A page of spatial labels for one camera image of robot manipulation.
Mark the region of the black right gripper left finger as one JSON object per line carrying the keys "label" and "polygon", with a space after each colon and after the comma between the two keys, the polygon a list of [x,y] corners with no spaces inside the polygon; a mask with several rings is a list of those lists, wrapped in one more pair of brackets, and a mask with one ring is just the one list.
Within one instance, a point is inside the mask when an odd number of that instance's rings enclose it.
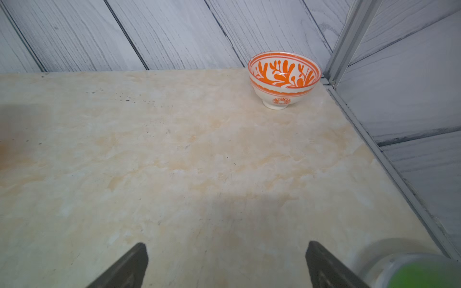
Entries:
{"label": "black right gripper left finger", "polygon": [[146,245],[138,242],[88,288],[141,288],[148,261]]}

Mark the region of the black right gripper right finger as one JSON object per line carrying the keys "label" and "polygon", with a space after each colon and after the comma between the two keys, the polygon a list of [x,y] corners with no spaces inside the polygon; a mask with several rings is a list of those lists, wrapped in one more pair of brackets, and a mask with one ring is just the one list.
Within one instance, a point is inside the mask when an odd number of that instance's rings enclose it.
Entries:
{"label": "black right gripper right finger", "polygon": [[305,254],[313,288],[368,288],[369,286],[318,241]]}

